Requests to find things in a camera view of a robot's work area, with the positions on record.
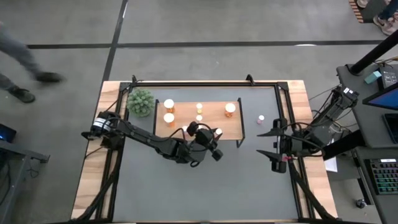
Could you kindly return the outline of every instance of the jeans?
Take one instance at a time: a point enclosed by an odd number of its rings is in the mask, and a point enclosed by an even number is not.
[[[0,51],[16,59],[33,77],[42,73],[39,64],[34,60],[32,53],[23,43],[13,39],[0,22]],[[0,73],[0,89],[10,90],[16,85],[5,75]]]
[[[398,0],[391,0],[390,4],[384,8],[384,10],[379,14],[380,19],[388,20],[394,16],[394,13],[398,9]]]

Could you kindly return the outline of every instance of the gray floor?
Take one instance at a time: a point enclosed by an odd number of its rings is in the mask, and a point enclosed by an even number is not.
[[[113,38],[122,0],[0,0],[0,21],[27,44],[97,44]],[[130,0],[119,43],[281,40],[381,40],[373,24],[357,22],[348,0]],[[338,84],[335,68],[353,63],[373,45],[118,49],[110,80],[305,80],[311,98]],[[17,142],[51,154],[36,179],[28,179],[13,223],[69,219],[108,49],[33,50],[47,70],[65,74],[58,86],[40,86],[4,54],[0,71],[37,96],[31,105],[0,92],[0,123],[18,130]],[[397,48],[388,54],[393,55]],[[311,100],[318,109],[326,95]],[[353,124],[349,115],[342,124]],[[356,182],[331,181],[339,216],[377,220],[351,206]]]

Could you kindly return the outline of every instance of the person's leg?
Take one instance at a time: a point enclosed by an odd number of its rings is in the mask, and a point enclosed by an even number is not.
[[[394,13],[398,9],[398,0],[391,0],[390,4],[379,14],[373,18],[375,25],[380,27],[381,31],[386,35],[391,35],[397,29],[394,27]]]
[[[2,23],[0,23],[0,51],[16,59],[32,74],[34,79],[40,82],[59,82],[62,80],[59,74],[43,72],[26,45],[12,38]]]
[[[29,93],[28,90],[21,89],[16,86],[9,78],[0,73],[0,89],[8,91],[24,103],[31,103],[35,101],[35,96]]]

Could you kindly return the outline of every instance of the gray table mat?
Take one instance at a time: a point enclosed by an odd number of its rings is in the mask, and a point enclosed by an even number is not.
[[[297,218],[289,172],[272,172],[269,159],[256,152],[275,151],[276,138],[256,137],[269,131],[279,117],[273,88],[150,90],[161,102],[167,98],[175,102],[236,101],[241,97],[246,138],[239,149],[235,141],[220,141],[223,158],[216,162],[207,153],[196,168],[176,164],[126,139],[114,222]],[[266,117],[262,125],[256,123],[260,114]],[[154,114],[146,118],[130,115],[129,121],[153,131]]]
[[[383,114],[397,113],[397,111],[362,104],[363,99],[379,91],[377,82],[367,84],[364,81],[376,69],[375,65],[369,66],[360,77],[350,74],[346,67],[338,67],[337,71],[340,83],[359,93],[358,103],[353,108],[353,113],[366,145],[371,148],[398,148],[398,144],[392,142],[382,119]]]

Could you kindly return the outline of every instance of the white cap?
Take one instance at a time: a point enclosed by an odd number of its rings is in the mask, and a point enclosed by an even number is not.
[[[164,121],[166,121],[166,123],[171,123],[174,121],[174,114],[167,113],[164,115],[163,119],[164,119]]]
[[[164,101],[164,107],[166,108],[173,108],[174,106],[174,101],[172,99],[168,99]]]
[[[203,119],[203,117],[201,115],[197,116],[197,121],[201,121]]]
[[[235,104],[233,104],[233,103],[227,103],[227,104],[225,105],[225,110],[226,110],[227,112],[230,112],[230,113],[235,112],[235,110],[236,110]]]
[[[217,135],[220,135],[222,132],[223,132],[223,130],[221,130],[221,128],[217,128],[217,130],[216,130]]]

